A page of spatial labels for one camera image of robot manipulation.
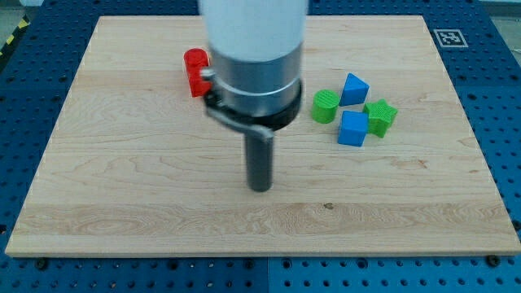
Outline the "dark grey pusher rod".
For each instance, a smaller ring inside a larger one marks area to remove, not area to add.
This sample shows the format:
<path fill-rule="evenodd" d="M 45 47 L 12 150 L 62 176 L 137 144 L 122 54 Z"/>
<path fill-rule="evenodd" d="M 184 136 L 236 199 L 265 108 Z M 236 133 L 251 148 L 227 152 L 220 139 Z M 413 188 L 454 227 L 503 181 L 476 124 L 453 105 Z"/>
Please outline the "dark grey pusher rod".
<path fill-rule="evenodd" d="M 247 185 L 255 192 L 265 192 L 273 185 L 274 132 L 266 136 L 247 135 L 244 139 Z"/>

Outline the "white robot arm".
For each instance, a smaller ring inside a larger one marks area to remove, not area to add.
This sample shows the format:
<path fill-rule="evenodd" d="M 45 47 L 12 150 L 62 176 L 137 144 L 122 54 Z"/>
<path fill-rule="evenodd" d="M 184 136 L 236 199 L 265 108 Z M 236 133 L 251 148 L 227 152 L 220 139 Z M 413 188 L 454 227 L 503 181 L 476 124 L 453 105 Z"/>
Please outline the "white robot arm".
<path fill-rule="evenodd" d="M 247 185 L 264 192 L 273 180 L 274 134 L 300 111 L 301 60 L 308 2 L 201 0 L 212 63 L 208 116 L 244 136 Z"/>

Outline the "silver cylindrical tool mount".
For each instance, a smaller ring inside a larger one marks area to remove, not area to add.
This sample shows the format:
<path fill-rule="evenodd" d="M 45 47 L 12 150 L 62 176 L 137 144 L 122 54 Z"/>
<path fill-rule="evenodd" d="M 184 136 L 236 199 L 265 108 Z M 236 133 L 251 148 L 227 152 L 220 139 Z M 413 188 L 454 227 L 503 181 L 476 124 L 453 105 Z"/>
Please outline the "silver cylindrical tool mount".
<path fill-rule="evenodd" d="M 302 46 L 266 60 L 237 58 L 211 47 L 212 66 L 201 71 L 212 82 L 204 96 L 206 114 L 235 132 L 271 140 L 300 110 Z"/>

